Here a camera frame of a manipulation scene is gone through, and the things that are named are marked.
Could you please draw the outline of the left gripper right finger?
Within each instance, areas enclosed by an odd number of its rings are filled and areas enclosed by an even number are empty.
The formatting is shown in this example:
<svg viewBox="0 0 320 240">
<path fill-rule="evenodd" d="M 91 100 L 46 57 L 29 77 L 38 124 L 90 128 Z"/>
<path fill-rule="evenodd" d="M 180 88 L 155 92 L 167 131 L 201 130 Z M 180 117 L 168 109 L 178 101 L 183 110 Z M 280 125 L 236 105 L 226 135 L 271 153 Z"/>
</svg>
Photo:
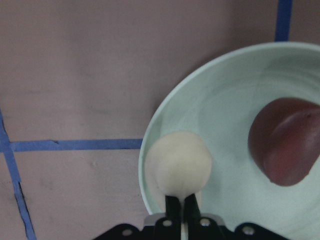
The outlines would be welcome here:
<svg viewBox="0 0 320 240">
<path fill-rule="evenodd" d="M 187 196 L 183 202 L 183 222 L 190 224 L 196 222 L 201 216 L 196 194 Z"/>
</svg>

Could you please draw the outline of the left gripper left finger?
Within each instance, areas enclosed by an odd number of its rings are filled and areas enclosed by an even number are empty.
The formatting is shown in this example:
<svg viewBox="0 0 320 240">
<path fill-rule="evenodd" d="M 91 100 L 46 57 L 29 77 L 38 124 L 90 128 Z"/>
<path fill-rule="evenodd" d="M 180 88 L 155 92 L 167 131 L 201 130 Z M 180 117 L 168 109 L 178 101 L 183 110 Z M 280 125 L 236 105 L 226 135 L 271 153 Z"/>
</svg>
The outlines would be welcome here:
<svg viewBox="0 0 320 240">
<path fill-rule="evenodd" d="M 183 223 L 182 205 L 175 196 L 165 196 L 165 219 L 172 224 L 181 225 Z"/>
</svg>

